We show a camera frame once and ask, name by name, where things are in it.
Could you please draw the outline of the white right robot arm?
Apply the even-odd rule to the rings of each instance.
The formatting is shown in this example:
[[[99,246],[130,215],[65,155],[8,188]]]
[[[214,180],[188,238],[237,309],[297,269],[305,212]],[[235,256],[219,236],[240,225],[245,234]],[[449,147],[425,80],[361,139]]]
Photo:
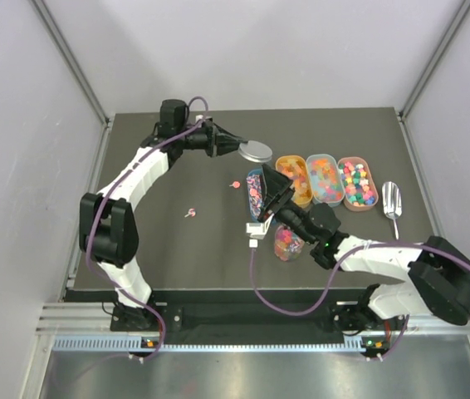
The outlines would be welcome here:
[[[325,203],[304,210],[293,200],[293,182],[268,165],[260,178],[262,230],[272,220],[311,246],[310,256],[332,275],[370,273],[394,284],[366,287],[354,306],[339,308],[333,320],[343,330],[377,328],[398,316],[433,315],[456,326],[470,320],[470,260],[445,238],[424,243],[382,243],[340,231],[340,221]]]

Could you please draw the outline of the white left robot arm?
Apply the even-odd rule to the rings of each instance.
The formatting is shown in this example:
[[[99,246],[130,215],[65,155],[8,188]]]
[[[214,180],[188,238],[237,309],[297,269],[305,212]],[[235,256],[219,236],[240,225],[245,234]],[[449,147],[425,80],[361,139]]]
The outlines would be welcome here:
[[[80,202],[79,247],[86,266],[115,289],[114,318],[139,330],[161,321],[156,307],[149,304],[152,288],[136,259],[140,243],[137,205],[186,150],[202,150],[217,157],[245,143],[207,116],[189,122],[190,106],[183,100],[162,101],[152,133],[141,142],[132,160],[106,187],[84,194]]]

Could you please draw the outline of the silver metal scoop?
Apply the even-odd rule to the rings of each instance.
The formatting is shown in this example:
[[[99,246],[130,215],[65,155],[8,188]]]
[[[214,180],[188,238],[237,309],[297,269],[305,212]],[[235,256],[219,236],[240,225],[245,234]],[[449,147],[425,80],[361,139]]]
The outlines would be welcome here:
[[[399,227],[397,220],[402,214],[402,197],[400,189],[393,181],[386,181],[382,185],[382,200],[384,215],[392,222],[394,238],[399,240]]]

